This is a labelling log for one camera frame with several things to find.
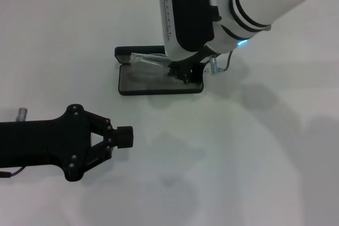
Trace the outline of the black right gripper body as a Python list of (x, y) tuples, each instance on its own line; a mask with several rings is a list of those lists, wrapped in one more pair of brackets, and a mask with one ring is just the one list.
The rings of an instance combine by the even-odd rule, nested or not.
[(212, 55), (218, 56), (219, 53), (216, 53), (208, 46), (203, 46), (198, 52), (190, 52), (184, 49), (177, 49), (171, 53), (171, 65), (190, 65), (194, 63), (199, 63), (203, 59)]

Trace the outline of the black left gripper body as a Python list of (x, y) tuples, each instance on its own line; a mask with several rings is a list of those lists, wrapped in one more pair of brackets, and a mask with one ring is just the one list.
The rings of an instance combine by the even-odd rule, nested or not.
[(1, 168), (55, 165), (75, 182), (90, 148), (90, 124), (79, 104), (53, 120), (1, 123)]

